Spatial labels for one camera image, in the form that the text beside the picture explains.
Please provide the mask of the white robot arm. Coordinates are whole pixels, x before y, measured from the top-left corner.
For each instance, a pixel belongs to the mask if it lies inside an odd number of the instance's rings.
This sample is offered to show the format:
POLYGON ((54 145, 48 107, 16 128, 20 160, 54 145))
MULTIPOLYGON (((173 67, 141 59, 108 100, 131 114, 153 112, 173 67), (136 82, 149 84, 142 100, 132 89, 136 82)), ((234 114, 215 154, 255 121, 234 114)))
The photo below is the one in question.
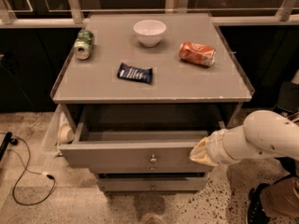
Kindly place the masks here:
POLYGON ((231 165, 245 159, 288 157, 299 161, 299 117, 258 110, 240 126, 221 129, 203 138, 191 151, 190 160, 209 165, 231 165))

